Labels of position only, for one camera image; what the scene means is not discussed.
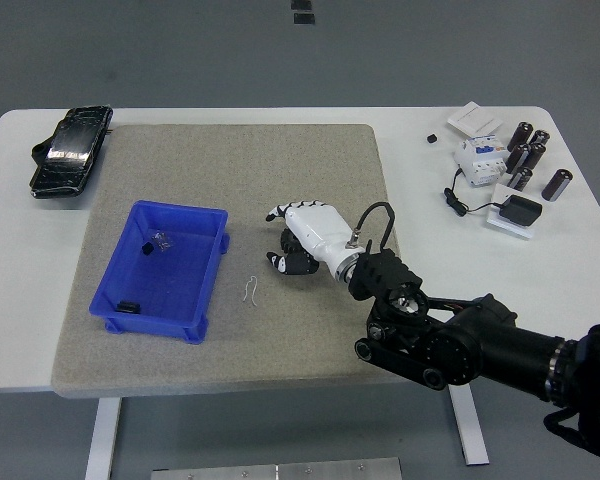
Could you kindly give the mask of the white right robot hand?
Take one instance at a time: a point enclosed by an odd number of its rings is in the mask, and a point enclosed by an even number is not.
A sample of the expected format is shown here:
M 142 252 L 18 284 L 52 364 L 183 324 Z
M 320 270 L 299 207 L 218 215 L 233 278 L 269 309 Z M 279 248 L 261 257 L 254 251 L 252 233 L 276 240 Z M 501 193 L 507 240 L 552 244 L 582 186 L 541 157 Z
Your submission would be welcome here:
M 338 211 L 320 201 L 278 205 L 266 216 L 285 221 L 288 232 L 281 236 L 283 255 L 268 252 L 274 268 L 285 275 L 310 275 L 324 263 L 336 281 L 348 283 L 363 248 L 359 233 L 352 230 Z

